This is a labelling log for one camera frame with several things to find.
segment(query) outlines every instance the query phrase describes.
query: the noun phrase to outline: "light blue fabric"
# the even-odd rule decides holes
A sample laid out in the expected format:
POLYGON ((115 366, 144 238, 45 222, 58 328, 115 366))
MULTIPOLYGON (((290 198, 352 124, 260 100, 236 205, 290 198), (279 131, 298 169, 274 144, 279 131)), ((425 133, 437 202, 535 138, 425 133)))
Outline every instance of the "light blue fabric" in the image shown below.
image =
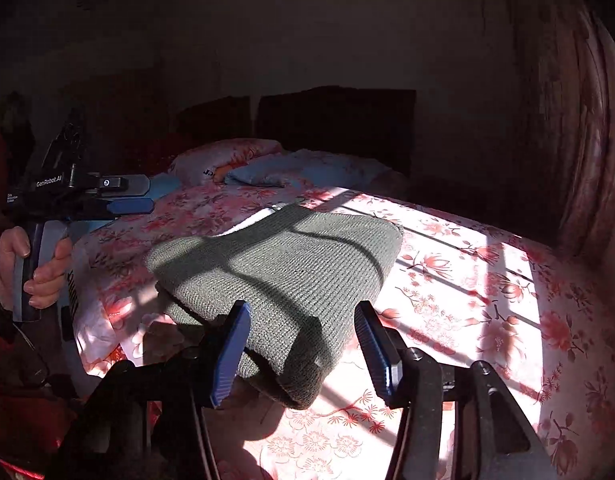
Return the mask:
POLYGON ((264 155, 229 171, 226 184, 250 186, 339 186, 365 189, 389 168, 373 158, 298 150, 264 155))
MULTIPOLYGON (((145 198, 151 198, 156 201, 165 195, 168 195, 180 187, 180 180, 169 173, 159 173, 149 179, 149 191, 144 195, 145 198)), ((79 238, 82 238, 87 233, 91 233, 113 220, 82 220, 72 222, 69 225, 69 235, 73 243, 79 238)))

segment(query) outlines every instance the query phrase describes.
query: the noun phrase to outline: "floral bedsheet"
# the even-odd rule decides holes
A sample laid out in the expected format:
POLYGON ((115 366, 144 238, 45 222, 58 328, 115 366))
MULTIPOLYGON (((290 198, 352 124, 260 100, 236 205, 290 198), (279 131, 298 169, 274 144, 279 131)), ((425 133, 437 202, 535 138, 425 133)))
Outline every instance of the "floral bedsheet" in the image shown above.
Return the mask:
MULTIPOLYGON (((74 328, 85 369, 103 375, 119 359, 163 360, 196 342, 159 311, 154 279, 142 266, 153 245, 219 234, 265 206, 296 200, 401 224, 403 246, 375 304, 383 323, 440 362, 490 362, 559 475, 591 478, 612 465, 615 313, 596 298, 586 271, 497 228, 351 190, 207 184, 81 239, 74 328)), ((400 412, 375 395, 355 338, 303 412, 236 384, 237 402, 207 413, 223 480, 385 476, 400 412)), ((454 416, 446 403, 439 479, 451 473, 454 416)))

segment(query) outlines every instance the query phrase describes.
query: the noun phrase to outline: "brown curtain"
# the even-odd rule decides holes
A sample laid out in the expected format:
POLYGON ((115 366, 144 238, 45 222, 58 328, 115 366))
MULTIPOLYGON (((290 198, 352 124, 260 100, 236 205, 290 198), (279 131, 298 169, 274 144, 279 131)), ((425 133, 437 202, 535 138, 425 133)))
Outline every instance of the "brown curtain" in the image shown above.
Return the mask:
POLYGON ((511 191, 529 233, 596 263, 615 222, 615 44, 584 0, 508 0, 523 88, 511 191))

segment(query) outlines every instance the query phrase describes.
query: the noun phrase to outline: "folded sweater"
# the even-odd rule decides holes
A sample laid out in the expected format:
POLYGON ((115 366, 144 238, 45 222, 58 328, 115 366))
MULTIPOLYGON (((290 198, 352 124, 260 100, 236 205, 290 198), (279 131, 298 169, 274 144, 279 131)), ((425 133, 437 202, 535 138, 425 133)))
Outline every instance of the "folded sweater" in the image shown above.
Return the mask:
POLYGON ((379 218, 288 205, 224 236, 161 244, 146 264, 176 300, 166 312, 179 324, 212 323, 236 300, 250 303, 238 374, 306 409, 343 354, 354 307, 376 300, 402 239, 379 218))

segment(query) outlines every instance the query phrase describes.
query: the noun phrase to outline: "dark brown headboard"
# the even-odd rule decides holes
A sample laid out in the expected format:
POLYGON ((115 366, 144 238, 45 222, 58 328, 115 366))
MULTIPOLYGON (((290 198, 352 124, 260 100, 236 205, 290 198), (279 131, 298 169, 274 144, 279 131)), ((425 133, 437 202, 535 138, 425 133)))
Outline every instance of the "dark brown headboard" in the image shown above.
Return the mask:
POLYGON ((276 139, 286 150, 321 150, 375 158, 410 174, 414 90, 321 86, 265 96, 254 136, 276 139))
POLYGON ((249 98, 226 97, 181 111, 176 130, 193 144, 189 148, 253 136, 278 140, 290 151, 375 158, 409 175, 415 102, 414 90, 321 86, 261 98, 252 131, 249 98))

